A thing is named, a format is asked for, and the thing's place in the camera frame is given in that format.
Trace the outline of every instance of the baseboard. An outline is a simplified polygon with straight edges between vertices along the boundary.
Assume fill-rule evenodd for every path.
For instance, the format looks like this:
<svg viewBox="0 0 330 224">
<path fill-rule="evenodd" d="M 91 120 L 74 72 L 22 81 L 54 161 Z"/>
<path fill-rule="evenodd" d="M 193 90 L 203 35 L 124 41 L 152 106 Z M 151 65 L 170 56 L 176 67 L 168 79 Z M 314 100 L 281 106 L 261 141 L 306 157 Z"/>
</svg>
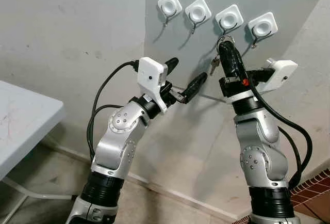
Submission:
<svg viewBox="0 0 330 224">
<path fill-rule="evenodd" d="M 41 143 L 57 152 L 60 152 L 62 154 L 65 154 L 69 157 L 75 158 L 79 161 L 85 162 L 87 164 L 90 164 L 90 158 L 89 156 L 86 156 L 83 153 L 78 153 L 72 149 L 69 149 L 65 146 L 62 146 L 60 144 L 58 144 L 58 142 L 51 136 L 51 135 L 46 135 L 46 137 L 41 141 Z M 133 173 L 129 173 L 127 180 L 132 182 L 132 183 L 136 183 L 138 185 L 141 185 L 143 187 L 146 187 L 150 190 L 153 190 L 163 196 L 167 196 L 169 198 L 172 198 L 178 202 L 184 203 L 188 206 L 191 206 L 195 209 L 198 209 L 200 211 L 203 211 L 207 214 L 216 216 L 220 219 L 223 219 L 224 221 L 227 222 L 234 222 L 236 220 L 239 220 L 240 218 L 242 218 L 243 216 L 247 215 L 250 213 L 250 209 L 246 210 L 245 213 L 242 213 L 240 216 L 236 216 L 233 215 L 231 213 L 228 213 L 226 211 L 223 211 L 221 209 L 218 209 L 214 206 L 205 204 L 203 202 L 200 202 L 194 198 L 188 197 L 178 191 L 175 190 L 171 190 L 171 189 L 166 189 L 164 187 L 162 187 L 161 185 L 152 183 L 150 181 L 148 181 L 147 179 L 144 179 L 136 174 Z"/>
</svg>

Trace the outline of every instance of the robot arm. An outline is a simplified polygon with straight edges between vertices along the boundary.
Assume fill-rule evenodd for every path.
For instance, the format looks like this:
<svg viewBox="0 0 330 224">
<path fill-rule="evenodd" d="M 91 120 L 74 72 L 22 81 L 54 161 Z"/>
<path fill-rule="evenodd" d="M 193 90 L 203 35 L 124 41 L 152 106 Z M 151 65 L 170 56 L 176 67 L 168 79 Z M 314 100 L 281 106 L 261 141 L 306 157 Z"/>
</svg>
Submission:
<svg viewBox="0 0 330 224">
<path fill-rule="evenodd" d="M 293 61 L 268 60 L 265 68 L 246 71 L 230 36 L 218 44 L 225 77 L 219 80 L 223 95 L 233 105 L 240 164 L 249 186 L 251 223 L 299 224 L 290 202 L 286 157 L 279 149 L 279 131 L 274 117 L 254 97 L 250 80 L 260 93 L 280 87 L 297 68 Z"/>
<path fill-rule="evenodd" d="M 132 98 L 110 116 L 108 129 L 97 145 L 88 181 L 66 224 L 114 223 L 120 190 L 149 121 L 165 113 L 176 101 L 188 103 L 207 78 L 202 73 L 185 91 L 175 92 L 166 76 L 177 64 L 177 58 L 163 65 L 148 57 L 139 60 L 138 84 L 142 96 Z"/>
</svg>

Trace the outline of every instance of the white table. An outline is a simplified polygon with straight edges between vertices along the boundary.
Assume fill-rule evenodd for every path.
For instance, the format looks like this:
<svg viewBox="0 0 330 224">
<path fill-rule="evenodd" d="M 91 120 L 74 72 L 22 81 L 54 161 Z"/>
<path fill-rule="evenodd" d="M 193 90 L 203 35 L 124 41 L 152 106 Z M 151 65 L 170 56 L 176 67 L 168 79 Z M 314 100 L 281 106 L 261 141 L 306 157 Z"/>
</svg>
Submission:
<svg viewBox="0 0 330 224">
<path fill-rule="evenodd" d="M 0 81 L 0 180 L 24 195 L 3 224 L 27 197 L 72 199 L 72 196 L 33 193 L 5 177 L 64 116 L 61 101 Z"/>
</svg>

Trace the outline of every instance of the table top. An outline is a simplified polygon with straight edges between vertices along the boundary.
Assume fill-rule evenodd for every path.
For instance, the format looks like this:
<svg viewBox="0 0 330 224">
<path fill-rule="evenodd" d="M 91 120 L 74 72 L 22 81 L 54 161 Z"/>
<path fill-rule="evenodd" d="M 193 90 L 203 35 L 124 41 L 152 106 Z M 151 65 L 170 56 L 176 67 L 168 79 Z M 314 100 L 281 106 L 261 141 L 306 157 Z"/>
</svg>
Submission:
<svg viewBox="0 0 330 224">
<path fill-rule="evenodd" d="M 64 116 L 61 101 L 0 81 L 0 180 Z"/>
</svg>

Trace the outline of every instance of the key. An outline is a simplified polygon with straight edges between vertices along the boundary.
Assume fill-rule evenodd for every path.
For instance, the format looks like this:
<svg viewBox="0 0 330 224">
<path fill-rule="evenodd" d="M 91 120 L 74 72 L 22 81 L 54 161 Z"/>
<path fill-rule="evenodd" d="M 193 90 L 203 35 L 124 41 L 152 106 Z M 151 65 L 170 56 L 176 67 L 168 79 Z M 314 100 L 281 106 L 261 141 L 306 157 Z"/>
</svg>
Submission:
<svg viewBox="0 0 330 224">
<path fill-rule="evenodd" d="M 211 72 L 210 72 L 210 76 L 213 75 L 216 67 L 218 67 L 220 64 L 220 57 L 217 55 L 212 61 L 211 61 Z"/>
</svg>

